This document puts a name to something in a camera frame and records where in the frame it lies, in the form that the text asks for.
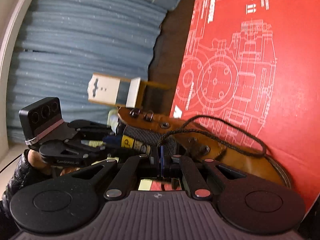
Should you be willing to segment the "left hand in black sleeve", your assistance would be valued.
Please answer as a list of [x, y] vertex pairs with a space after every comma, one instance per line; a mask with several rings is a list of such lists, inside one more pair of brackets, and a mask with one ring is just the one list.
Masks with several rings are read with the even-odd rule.
[[[40, 155], [39, 152], [36, 152], [34, 150], [29, 150], [28, 152], [28, 162], [29, 164], [40, 170], [46, 175], [57, 175], [57, 171], [59, 171], [57, 168], [54, 168], [50, 166], [49, 164], [45, 163]], [[76, 167], [65, 167], [61, 170], [59, 176], [63, 176], [65, 174], [72, 173], [74, 171], [77, 171], [78, 168]]]

